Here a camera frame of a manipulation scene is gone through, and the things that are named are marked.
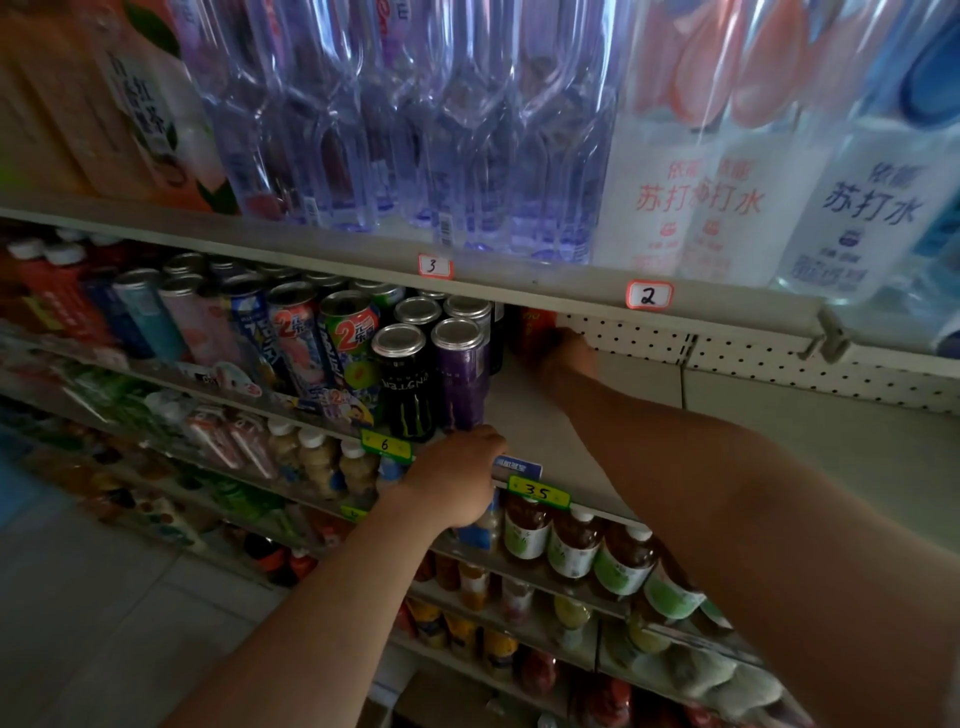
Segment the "price tag with number 3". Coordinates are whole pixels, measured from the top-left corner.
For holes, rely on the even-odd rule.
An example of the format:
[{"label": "price tag with number 3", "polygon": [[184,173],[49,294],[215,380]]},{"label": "price tag with number 3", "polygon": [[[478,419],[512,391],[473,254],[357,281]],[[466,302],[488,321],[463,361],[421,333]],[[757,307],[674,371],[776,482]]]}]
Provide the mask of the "price tag with number 3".
[{"label": "price tag with number 3", "polygon": [[445,257],[420,254],[420,275],[429,279],[453,279],[453,261]]}]

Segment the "tiled floor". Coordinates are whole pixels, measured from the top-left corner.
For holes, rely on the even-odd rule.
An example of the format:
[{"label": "tiled floor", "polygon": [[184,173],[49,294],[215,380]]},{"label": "tiled floor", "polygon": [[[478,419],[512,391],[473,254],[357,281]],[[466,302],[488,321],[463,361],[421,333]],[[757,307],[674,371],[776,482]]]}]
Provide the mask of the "tiled floor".
[{"label": "tiled floor", "polygon": [[[59,492],[33,493],[0,522],[0,723],[155,726],[279,599],[103,526]],[[378,682],[402,689],[412,670],[399,662],[385,659]]]}]

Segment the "pegboard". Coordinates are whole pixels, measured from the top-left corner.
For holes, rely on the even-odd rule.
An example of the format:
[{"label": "pegboard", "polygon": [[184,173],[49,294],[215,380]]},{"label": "pegboard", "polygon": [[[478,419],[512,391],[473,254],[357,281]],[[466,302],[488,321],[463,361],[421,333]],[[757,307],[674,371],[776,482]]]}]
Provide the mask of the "pegboard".
[{"label": "pegboard", "polygon": [[557,315],[557,326],[570,327],[584,334],[588,343],[600,352],[621,353],[666,364],[683,364],[693,334],[667,328],[639,327],[596,316]]},{"label": "pegboard", "polygon": [[686,366],[856,400],[960,414],[960,379],[875,365],[828,364],[819,352],[800,359],[797,352],[700,336],[689,348]]}]

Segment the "hand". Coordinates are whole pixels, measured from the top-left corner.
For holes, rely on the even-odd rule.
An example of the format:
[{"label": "hand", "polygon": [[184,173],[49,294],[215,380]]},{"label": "hand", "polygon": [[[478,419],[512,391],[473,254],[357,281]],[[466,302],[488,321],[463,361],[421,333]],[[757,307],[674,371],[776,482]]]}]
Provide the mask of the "hand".
[{"label": "hand", "polygon": [[506,451],[507,441],[491,425],[454,432],[417,454],[403,485],[435,521],[438,533],[470,525],[493,500],[490,469]]}]

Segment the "red-bordered price tag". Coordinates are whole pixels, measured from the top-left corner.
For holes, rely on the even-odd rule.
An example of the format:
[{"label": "red-bordered price tag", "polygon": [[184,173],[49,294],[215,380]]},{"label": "red-bordered price tag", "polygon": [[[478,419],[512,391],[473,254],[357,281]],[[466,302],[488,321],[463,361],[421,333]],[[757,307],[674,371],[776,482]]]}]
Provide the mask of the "red-bordered price tag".
[{"label": "red-bordered price tag", "polygon": [[663,310],[673,303],[673,283],[665,280],[631,280],[627,285],[627,308]]},{"label": "red-bordered price tag", "polygon": [[453,279],[453,261],[445,257],[420,254],[420,275],[429,279]]}]

